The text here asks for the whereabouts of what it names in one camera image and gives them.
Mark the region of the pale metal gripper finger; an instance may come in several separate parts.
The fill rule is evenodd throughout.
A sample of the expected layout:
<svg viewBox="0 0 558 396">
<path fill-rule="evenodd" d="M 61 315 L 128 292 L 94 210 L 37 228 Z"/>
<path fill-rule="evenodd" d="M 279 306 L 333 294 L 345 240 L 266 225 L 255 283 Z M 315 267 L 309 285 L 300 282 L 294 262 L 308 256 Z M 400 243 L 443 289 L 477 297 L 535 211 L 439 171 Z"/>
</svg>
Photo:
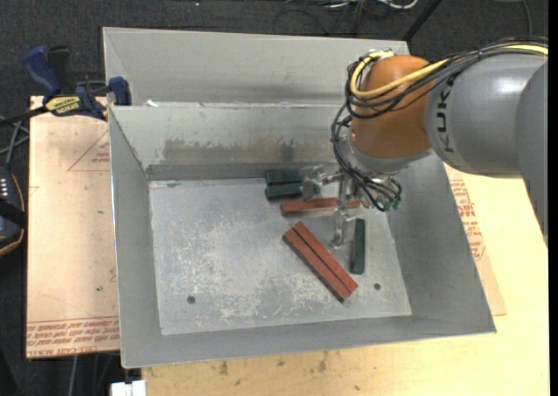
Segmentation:
<svg viewBox="0 0 558 396">
<path fill-rule="evenodd" d="M 323 165 L 306 167 L 301 170 L 303 177 L 301 185 L 302 198 L 312 201 L 321 194 L 322 187 L 326 184 L 327 174 Z"/>
<path fill-rule="evenodd" d="M 334 235 L 331 246 L 341 249 L 351 240 L 354 227 L 354 215 L 348 209 L 338 209 L 333 217 Z"/>
</svg>

